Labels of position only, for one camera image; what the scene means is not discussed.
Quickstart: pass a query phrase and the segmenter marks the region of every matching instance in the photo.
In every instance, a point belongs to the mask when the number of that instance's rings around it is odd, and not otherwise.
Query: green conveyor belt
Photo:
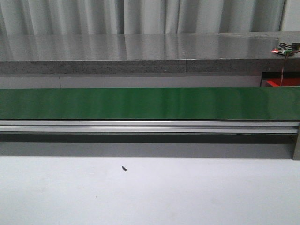
[[[1,120],[300,120],[300,88],[1,89]]]

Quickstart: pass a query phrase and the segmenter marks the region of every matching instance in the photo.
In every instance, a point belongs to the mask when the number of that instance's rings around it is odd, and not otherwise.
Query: gray countertop
[[[300,32],[0,36],[0,73],[280,71],[280,42]],[[300,53],[286,71],[300,71]]]

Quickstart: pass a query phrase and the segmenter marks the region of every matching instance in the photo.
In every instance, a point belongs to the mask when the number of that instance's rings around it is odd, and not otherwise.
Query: white curtain
[[[0,0],[2,34],[279,31],[285,0]]]

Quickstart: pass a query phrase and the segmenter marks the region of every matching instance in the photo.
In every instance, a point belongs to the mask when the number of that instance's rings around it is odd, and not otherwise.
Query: white floor
[[[282,144],[0,142],[0,224],[300,224],[300,161],[288,157],[58,157],[45,153],[98,150],[105,155],[114,150],[157,153],[207,148],[230,152],[232,147],[239,152],[268,148],[287,154]],[[45,156],[26,153],[39,149]],[[24,154],[5,156],[10,150]]]

